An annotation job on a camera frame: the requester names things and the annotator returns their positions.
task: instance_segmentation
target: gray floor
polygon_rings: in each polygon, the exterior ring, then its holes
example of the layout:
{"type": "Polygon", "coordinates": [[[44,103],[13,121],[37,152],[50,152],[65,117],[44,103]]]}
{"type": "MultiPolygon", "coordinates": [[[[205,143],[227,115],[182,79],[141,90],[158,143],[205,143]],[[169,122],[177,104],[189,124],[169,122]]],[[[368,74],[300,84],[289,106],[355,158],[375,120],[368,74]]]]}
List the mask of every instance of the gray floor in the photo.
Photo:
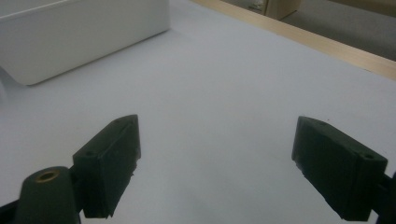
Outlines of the gray floor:
{"type": "MultiPolygon", "coordinates": [[[[254,0],[224,0],[247,8],[254,0]]],[[[282,20],[312,33],[396,61],[396,18],[327,0],[303,0],[282,20]]]]}

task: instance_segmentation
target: white object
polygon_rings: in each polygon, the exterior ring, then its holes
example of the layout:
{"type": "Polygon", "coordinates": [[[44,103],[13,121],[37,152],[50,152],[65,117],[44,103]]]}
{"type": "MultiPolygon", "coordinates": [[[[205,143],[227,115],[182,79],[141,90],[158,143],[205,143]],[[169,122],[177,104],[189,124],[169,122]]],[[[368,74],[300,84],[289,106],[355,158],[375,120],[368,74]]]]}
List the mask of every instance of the white object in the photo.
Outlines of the white object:
{"type": "Polygon", "coordinates": [[[31,85],[169,28],[168,0],[0,0],[0,66],[31,85]]]}

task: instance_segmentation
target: white container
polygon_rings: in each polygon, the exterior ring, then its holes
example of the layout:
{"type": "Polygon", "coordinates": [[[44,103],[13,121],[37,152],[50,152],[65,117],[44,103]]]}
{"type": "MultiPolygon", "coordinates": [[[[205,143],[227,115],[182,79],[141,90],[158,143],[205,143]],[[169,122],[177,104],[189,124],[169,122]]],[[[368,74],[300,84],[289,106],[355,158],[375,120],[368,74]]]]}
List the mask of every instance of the white container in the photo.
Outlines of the white container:
{"type": "Polygon", "coordinates": [[[0,66],[32,85],[169,28],[169,0],[0,0],[0,66]]]}

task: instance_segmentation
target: white table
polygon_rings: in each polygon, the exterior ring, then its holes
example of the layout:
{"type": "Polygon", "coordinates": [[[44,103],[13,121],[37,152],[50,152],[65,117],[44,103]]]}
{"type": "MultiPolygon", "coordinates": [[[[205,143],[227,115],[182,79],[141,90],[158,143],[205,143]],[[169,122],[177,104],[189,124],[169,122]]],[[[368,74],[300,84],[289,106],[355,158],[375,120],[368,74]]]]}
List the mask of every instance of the white table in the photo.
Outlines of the white table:
{"type": "Polygon", "coordinates": [[[0,204],[129,114],[141,132],[135,176],[113,218],[83,223],[345,223],[290,158],[301,115],[396,171],[396,82],[190,1],[171,0],[171,20],[32,87],[0,75],[0,204]]]}

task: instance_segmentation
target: white tabletop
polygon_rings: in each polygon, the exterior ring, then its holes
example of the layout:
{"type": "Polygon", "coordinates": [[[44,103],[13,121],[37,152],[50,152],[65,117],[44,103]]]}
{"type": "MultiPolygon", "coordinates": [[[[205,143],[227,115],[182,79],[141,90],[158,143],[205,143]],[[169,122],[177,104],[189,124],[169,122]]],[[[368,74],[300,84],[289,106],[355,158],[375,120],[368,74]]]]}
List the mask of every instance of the white tabletop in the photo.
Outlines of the white tabletop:
{"type": "Polygon", "coordinates": [[[141,132],[135,176],[113,218],[83,223],[345,223],[291,160],[301,115],[348,133],[396,171],[395,81],[187,0],[171,0],[171,22],[32,87],[0,72],[0,204],[33,172],[70,167],[129,114],[141,132]]]}

